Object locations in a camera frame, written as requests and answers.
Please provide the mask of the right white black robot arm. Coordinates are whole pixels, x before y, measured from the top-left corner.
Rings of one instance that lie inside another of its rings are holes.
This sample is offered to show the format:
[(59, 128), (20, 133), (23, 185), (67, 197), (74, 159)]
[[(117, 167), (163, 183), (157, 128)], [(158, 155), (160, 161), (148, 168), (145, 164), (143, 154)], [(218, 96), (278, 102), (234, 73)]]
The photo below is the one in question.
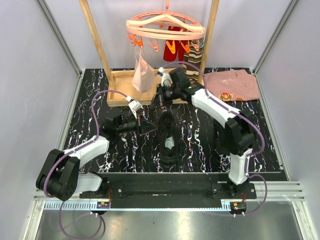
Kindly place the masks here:
[(232, 198), (239, 198), (249, 183), (248, 163), (256, 142), (254, 125), (250, 114), (234, 108), (210, 93), (204, 85), (190, 82), (182, 68), (167, 72), (163, 67), (157, 71), (161, 82), (151, 101), (152, 107), (172, 104), (181, 99), (210, 115), (219, 133), (220, 146), (230, 157), (227, 192)]

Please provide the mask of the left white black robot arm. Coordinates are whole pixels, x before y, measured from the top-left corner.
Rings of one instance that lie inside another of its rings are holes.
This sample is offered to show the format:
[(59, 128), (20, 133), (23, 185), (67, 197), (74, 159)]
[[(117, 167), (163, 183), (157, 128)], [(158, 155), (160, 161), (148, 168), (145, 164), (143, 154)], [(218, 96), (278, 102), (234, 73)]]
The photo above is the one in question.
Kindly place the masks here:
[(98, 173), (81, 173), (80, 169), (94, 158), (107, 153), (119, 140), (120, 134), (135, 132), (144, 135), (156, 130), (156, 125), (141, 115), (105, 117), (99, 134), (64, 151), (51, 150), (37, 177), (35, 186), (47, 197), (67, 201), (74, 194), (91, 192), (97, 198), (108, 193), (106, 180)]

